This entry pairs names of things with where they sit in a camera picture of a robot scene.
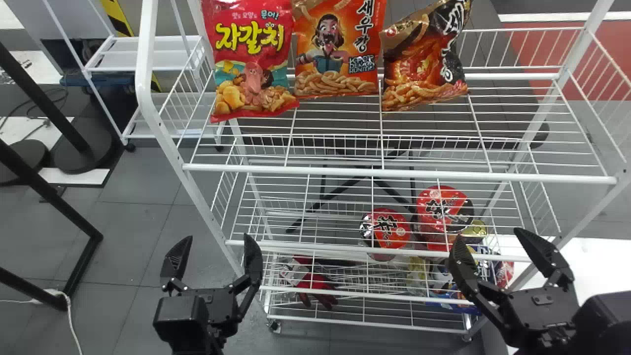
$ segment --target chip bag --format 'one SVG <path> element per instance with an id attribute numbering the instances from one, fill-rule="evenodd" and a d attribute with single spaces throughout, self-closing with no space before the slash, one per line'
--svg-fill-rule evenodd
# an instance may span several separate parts
<path id="1" fill-rule="evenodd" d="M 473 0 L 440 0 L 381 31 L 384 43 L 383 111 L 407 111 L 468 91 L 456 37 Z"/>
<path id="2" fill-rule="evenodd" d="M 298 107 L 287 80 L 291 0 L 203 0 L 202 11 L 215 57 L 210 121 L 277 116 Z"/>
<path id="3" fill-rule="evenodd" d="M 297 97 L 378 93 L 386 0 L 295 0 Z"/>

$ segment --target cartoon man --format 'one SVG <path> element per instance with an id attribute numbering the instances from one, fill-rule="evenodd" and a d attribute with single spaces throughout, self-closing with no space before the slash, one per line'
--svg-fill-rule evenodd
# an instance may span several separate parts
<path id="1" fill-rule="evenodd" d="M 338 50 L 344 44 L 344 34 L 337 16 L 333 14 L 322 16 L 317 23 L 311 42 L 316 48 L 299 55 L 296 58 L 298 64 L 314 63 L 316 70 L 325 73 L 331 70 L 339 72 L 342 64 L 348 63 L 349 53 Z"/>

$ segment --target yellow black striped pole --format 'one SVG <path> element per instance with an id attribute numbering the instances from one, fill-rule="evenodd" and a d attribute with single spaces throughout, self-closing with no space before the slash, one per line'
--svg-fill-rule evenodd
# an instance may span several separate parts
<path id="1" fill-rule="evenodd" d="M 110 21 L 112 22 L 116 32 L 118 32 L 119 37 L 133 37 L 134 31 L 131 29 L 129 22 L 127 22 L 127 18 L 122 12 L 122 8 L 118 0 L 101 0 L 101 4 L 103 4 L 105 13 L 107 13 L 107 17 L 110 18 Z M 156 92 L 162 91 L 155 74 L 151 76 L 151 89 Z"/>

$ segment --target wire shelf rack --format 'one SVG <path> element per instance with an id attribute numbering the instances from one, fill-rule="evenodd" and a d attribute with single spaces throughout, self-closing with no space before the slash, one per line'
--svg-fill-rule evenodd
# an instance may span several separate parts
<path id="1" fill-rule="evenodd" d="M 333 311 L 315 302 L 305 308 L 287 292 L 265 291 L 268 318 L 300 322 L 320 322 L 368 327 L 385 327 L 464 335 L 477 317 L 425 306 L 421 302 L 339 297 Z"/>
<path id="2" fill-rule="evenodd" d="M 423 230 L 419 193 L 431 186 L 462 191 L 486 229 L 469 240 L 473 257 L 496 284 L 497 263 L 530 262 L 514 238 L 505 242 L 513 228 L 529 229 L 559 248 L 578 235 L 631 181 L 621 174 L 631 151 L 631 81 L 595 35 L 612 2 L 599 0 L 581 27 L 464 30 L 456 50 L 469 93 L 448 102 L 383 112 L 380 95 L 305 100 L 278 117 L 241 117 L 217 126 L 208 123 L 214 66 L 210 50 L 200 50 L 208 45 L 204 36 L 171 92 L 151 95 L 157 1 L 144 0 L 139 112 L 136 131 L 126 133 L 158 140 L 238 274 L 243 235 L 255 237 L 265 257 L 260 296 L 268 318 L 470 338 L 482 324 L 475 314 L 462 313 L 471 303 L 457 291 L 437 298 L 435 285 L 409 282 L 411 257 L 425 261 L 431 279 L 448 252 L 429 247 L 447 249 L 449 236 L 430 242 L 414 233 L 405 248 L 374 248 L 360 244 L 362 217 L 390 208 L 410 229 Z M 288 66 L 292 84 L 291 56 Z M 149 130 L 138 129 L 143 122 Z M 552 183 L 611 188 L 566 232 L 546 189 Z M 393 259 L 377 262 L 375 254 Z M 333 311 L 315 301 L 306 308 L 297 289 L 278 275 L 283 258 L 296 255 L 310 257 L 312 272 L 335 285 L 299 291 L 335 295 Z M 339 260 L 344 263 L 334 265 Z M 524 284 L 517 279 L 509 287 Z"/>

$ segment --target white cable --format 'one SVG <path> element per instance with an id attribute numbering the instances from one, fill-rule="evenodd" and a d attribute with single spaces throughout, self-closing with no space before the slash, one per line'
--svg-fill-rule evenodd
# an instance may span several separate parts
<path id="1" fill-rule="evenodd" d="M 70 313 L 70 297 L 68 297 L 67 294 L 65 294 L 65 293 L 63 293 L 61 291 L 59 293 L 64 295 L 64 298 L 66 298 L 66 304 L 68 304 L 68 325 L 70 326 L 70 332 L 73 334 L 74 343 L 77 344 L 77 349 L 79 350 L 79 355 L 83 355 L 83 351 L 81 350 L 81 344 L 79 344 L 79 338 L 77 338 L 77 335 L 74 332 L 73 316 L 72 316 L 72 313 Z"/>
<path id="2" fill-rule="evenodd" d="M 31 301 L 17 301 L 15 299 L 0 299 L 0 302 L 9 302 L 9 303 L 31 303 Z"/>
<path id="3" fill-rule="evenodd" d="M 55 289 L 46 289 L 45 291 L 47 291 L 48 293 L 56 296 L 58 294 L 63 295 L 64 298 L 66 299 L 66 304 L 68 305 L 68 325 L 70 326 L 70 332 L 73 335 L 74 338 L 74 343 L 77 345 L 77 349 L 79 350 L 79 355 L 83 355 L 83 351 L 81 350 L 81 344 L 79 344 L 79 338 L 77 338 L 76 333 L 74 332 L 74 326 L 73 326 L 73 315 L 70 312 L 70 297 L 68 297 L 67 294 L 55 290 Z M 17 301 L 15 299 L 0 299 L 0 302 L 7 302 L 7 303 L 33 303 L 33 304 L 41 304 L 39 301 L 32 299 L 30 301 Z"/>

